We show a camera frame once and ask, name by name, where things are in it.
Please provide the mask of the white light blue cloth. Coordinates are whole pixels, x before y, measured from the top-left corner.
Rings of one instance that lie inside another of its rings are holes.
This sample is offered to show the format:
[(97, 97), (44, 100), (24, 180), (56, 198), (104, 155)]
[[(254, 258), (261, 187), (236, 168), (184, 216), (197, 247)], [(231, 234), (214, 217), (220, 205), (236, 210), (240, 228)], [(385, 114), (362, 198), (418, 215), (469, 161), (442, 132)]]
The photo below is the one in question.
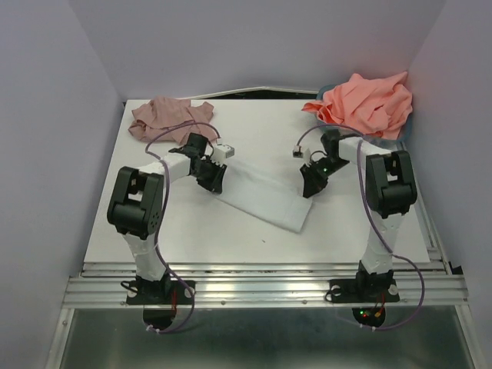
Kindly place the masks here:
[(233, 159), (224, 174), (217, 199), (287, 231), (301, 232), (312, 200), (295, 186), (259, 167)]

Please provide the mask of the dusty pink skirt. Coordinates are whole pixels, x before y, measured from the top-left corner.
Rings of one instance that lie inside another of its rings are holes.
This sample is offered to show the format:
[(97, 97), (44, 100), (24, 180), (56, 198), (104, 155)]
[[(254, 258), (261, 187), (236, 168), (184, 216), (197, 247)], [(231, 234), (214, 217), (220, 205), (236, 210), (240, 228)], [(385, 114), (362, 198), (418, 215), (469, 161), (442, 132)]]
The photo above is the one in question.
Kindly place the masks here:
[(208, 126), (214, 116), (214, 106), (208, 102), (193, 106), (189, 99), (157, 96), (132, 110), (133, 122), (128, 128), (131, 136), (139, 141), (149, 142), (164, 131), (184, 123), (197, 122), (162, 135), (158, 141), (174, 141), (179, 145), (187, 142), (190, 133), (205, 136), (209, 141), (217, 138)]

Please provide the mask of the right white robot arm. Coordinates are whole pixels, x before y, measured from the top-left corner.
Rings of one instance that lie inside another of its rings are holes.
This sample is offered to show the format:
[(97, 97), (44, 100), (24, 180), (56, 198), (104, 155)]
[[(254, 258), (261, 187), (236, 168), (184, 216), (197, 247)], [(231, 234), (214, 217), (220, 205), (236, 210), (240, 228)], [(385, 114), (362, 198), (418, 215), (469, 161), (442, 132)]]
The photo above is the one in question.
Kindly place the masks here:
[(394, 246), (404, 216), (417, 200), (417, 186), (411, 157), (407, 151), (391, 151), (367, 141), (352, 131), (342, 134), (329, 129), (321, 136), (324, 154), (318, 160), (301, 145), (295, 145), (293, 156), (302, 158), (303, 196), (310, 198), (327, 186), (335, 172), (352, 163), (357, 177), (362, 204), (370, 223), (365, 252), (354, 278), (331, 282), (333, 298), (354, 295), (359, 299), (397, 295), (393, 260)]

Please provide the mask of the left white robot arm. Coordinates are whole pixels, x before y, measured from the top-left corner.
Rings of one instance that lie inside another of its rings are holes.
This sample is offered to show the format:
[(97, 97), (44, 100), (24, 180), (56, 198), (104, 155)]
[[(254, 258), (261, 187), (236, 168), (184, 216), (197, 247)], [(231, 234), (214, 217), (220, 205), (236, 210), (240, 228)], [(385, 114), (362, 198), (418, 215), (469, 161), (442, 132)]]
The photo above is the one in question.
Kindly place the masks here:
[(119, 169), (107, 220), (127, 242), (135, 261), (135, 279), (121, 283), (127, 292), (127, 304), (168, 303), (179, 288), (184, 288), (185, 299), (191, 299), (194, 282), (176, 277), (158, 246), (170, 185), (193, 177), (205, 190), (220, 194), (225, 162), (233, 155), (231, 146), (213, 145), (205, 136), (192, 133), (183, 146), (170, 149), (163, 157), (155, 155), (149, 165)]

